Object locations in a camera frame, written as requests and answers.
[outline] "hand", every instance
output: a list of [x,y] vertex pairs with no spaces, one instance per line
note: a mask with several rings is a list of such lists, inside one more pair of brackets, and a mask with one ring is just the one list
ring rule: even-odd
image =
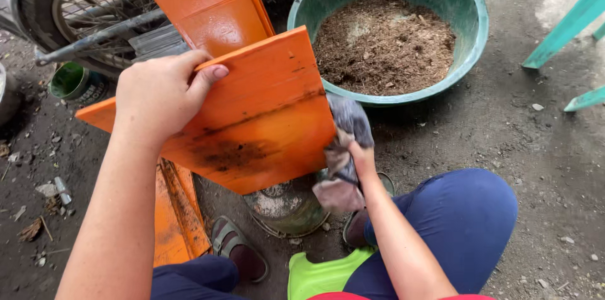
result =
[[363,149],[359,146],[359,143],[352,141],[349,144],[348,149],[353,157],[355,170],[357,171],[357,177],[359,178],[361,187],[365,190],[368,186],[375,185],[376,182],[382,186],[382,182],[376,173],[376,165],[374,163],[374,148],[369,147],[367,149]]
[[212,84],[229,74],[224,65],[193,69],[212,57],[204,50],[136,63],[120,75],[114,134],[159,146],[200,111]]

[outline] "gray cloth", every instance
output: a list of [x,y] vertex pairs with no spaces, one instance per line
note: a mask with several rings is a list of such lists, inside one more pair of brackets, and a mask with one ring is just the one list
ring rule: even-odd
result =
[[366,201],[359,190],[359,179],[347,148],[353,140],[363,148],[374,146],[370,122],[356,101],[333,94],[326,97],[337,136],[324,149],[329,179],[315,184],[313,191],[328,211],[359,211],[365,207]]

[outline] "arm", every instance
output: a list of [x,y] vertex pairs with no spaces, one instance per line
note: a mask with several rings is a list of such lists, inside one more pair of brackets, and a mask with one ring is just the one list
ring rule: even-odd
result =
[[149,299],[154,256],[155,164],[163,143],[200,110],[228,74],[190,51],[122,72],[116,122],[57,299]]
[[374,149],[349,146],[376,240],[397,296],[434,300],[458,295],[427,244],[387,195],[374,166]]

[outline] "navy trousers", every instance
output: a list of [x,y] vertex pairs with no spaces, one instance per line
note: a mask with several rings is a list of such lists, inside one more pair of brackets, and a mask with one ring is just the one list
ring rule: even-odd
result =
[[[517,220],[517,199],[506,182],[483,169],[456,170],[429,178],[393,201],[457,291],[479,293]],[[364,236],[377,244],[369,221]],[[242,299],[229,294],[237,282],[231,260],[205,255],[155,268],[151,299]],[[397,299],[380,251],[355,270],[344,291],[372,300]]]

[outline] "orange board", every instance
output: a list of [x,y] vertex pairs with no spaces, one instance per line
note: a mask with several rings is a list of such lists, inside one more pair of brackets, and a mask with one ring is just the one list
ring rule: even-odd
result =
[[[162,157],[239,194],[325,167],[335,129],[304,26],[208,61],[230,74],[200,112],[162,149]],[[115,99],[76,117],[111,131]]]
[[191,171],[160,158],[155,173],[154,267],[184,263],[210,248]]
[[[192,48],[205,44],[211,54],[222,55],[235,47],[237,36],[241,48],[275,35],[261,0],[155,0],[179,33]],[[216,33],[227,31],[231,37]],[[216,39],[226,40],[223,48],[215,48]]]
[[267,39],[252,0],[229,0],[182,19],[177,30],[190,48],[213,57]]

